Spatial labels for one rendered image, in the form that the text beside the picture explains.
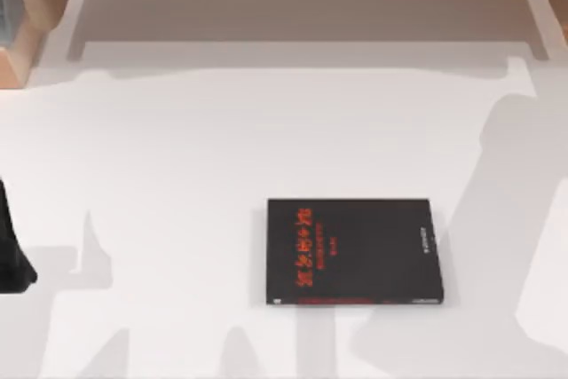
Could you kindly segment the black book with red lettering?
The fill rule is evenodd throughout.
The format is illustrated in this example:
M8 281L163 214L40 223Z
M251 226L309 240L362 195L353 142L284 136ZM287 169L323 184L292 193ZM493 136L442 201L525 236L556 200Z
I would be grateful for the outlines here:
M270 199L270 305L442 304L427 199Z

